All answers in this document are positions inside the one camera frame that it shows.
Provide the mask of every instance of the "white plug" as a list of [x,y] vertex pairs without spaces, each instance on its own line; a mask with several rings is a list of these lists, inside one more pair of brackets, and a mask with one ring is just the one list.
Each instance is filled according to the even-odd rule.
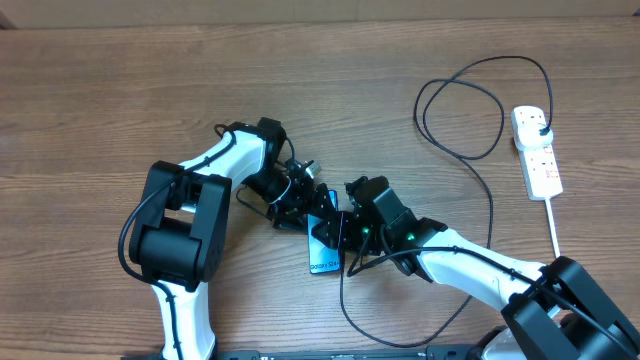
[[540,108],[518,106],[511,112],[511,125],[518,150],[533,150],[553,142],[553,130],[549,129],[545,135],[540,134],[540,130],[547,126],[544,111]]
[[562,193],[563,188],[558,164],[551,146],[553,131],[550,130],[544,136],[540,135],[540,129],[546,126],[544,113],[533,106],[515,108],[511,113],[511,120],[527,194],[531,200],[544,200],[545,202],[553,252],[558,257],[560,256],[560,248],[551,210],[551,198]]

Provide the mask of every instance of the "table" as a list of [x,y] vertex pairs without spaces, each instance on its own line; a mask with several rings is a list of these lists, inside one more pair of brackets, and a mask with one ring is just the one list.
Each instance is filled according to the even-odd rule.
[[[537,59],[552,79],[562,251],[640,326],[639,33],[631,17],[0,32],[0,358],[161,349],[156,298],[121,270],[116,238],[150,165],[199,155],[218,141],[216,123],[281,120],[342,207],[345,181],[385,175],[418,216],[484,243],[485,193],[419,137],[411,110],[426,81],[506,54]],[[507,112],[548,107],[539,72],[523,61],[464,78]],[[473,154],[500,116],[485,95],[452,86],[429,121],[442,143]],[[550,262],[544,205],[527,199],[508,121],[475,163],[495,197],[493,248]],[[232,200],[210,286],[220,350],[383,348],[344,320],[338,281],[309,274],[305,236],[276,232]],[[465,299],[390,263],[346,280],[345,296],[357,324],[396,342],[431,334]],[[502,323],[472,301],[434,343],[475,342]]]

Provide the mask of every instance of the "white power strip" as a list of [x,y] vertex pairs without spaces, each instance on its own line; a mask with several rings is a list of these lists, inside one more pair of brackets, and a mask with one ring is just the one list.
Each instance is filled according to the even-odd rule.
[[527,194],[531,200],[545,202],[553,252],[558,257],[560,248],[551,209],[551,198],[562,193],[563,189],[558,164],[551,146],[553,132],[550,131],[545,136],[540,135],[540,129],[546,126],[544,112],[533,106],[515,108],[511,112],[511,124]]

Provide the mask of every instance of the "wooden table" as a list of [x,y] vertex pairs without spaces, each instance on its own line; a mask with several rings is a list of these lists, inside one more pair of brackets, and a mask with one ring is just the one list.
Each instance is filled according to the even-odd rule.
[[[218,141],[216,123],[281,120],[343,207],[345,181],[385,175],[417,215],[484,243],[484,191],[425,144],[411,110],[426,81],[505,54],[539,60],[552,79],[562,250],[640,326],[639,34],[638,18],[0,32],[0,358],[162,347],[156,298],[122,271],[116,238],[149,166],[199,155]],[[539,72],[523,61],[464,78],[507,112],[548,107]],[[495,197],[493,248],[550,262],[544,205],[527,199],[506,120],[496,150],[475,164]],[[477,154],[500,117],[485,95],[452,86],[429,121],[441,142]],[[306,236],[276,232],[233,200],[210,290],[220,349],[382,348],[344,320],[338,280],[309,274]],[[396,342],[431,334],[465,298],[390,263],[345,291],[356,323]],[[434,343],[475,342],[502,323],[472,301]]]

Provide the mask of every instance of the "robotic arm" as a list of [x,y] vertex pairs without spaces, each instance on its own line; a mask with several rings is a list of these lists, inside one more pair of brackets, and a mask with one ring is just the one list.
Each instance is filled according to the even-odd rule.
[[[235,136],[225,133],[216,146],[180,165],[159,161],[147,177],[143,199],[184,168],[213,158],[236,141],[209,166],[173,181],[136,218],[129,256],[141,266],[145,281],[153,284],[160,303],[166,345],[158,359],[215,356],[208,282],[222,258],[231,191],[240,184],[269,203],[267,217],[274,228],[305,232],[306,215],[313,214],[324,220],[312,232],[328,247],[359,256],[384,252],[403,274],[454,286],[501,311],[510,332],[495,338],[482,359],[504,359],[505,354],[509,359],[518,359],[513,355],[522,359],[629,358],[619,344],[582,318],[571,318],[558,327],[551,316],[566,306],[540,287],[569,299],[626,349],[638,353],[640,334],[572,260],[559,258],[550,266],[514,260],[463,239],[445,224],[418,220],[384,177],[362,177],[346,184],[354,211],[338,211],[325,184],[314,188],[319,167],[313,161],[301,164],[292,158],[285,163],[286,171],[275,167],[286,140],[279,122],[262,118],[257,126],[234,123],[228,130]],[[193,212],[193,222],[166,217],[166,209]],[[350,269],[348,276],[361,270],[351,273]],[[520,281],[517,274],[537,280],[538,287]]]

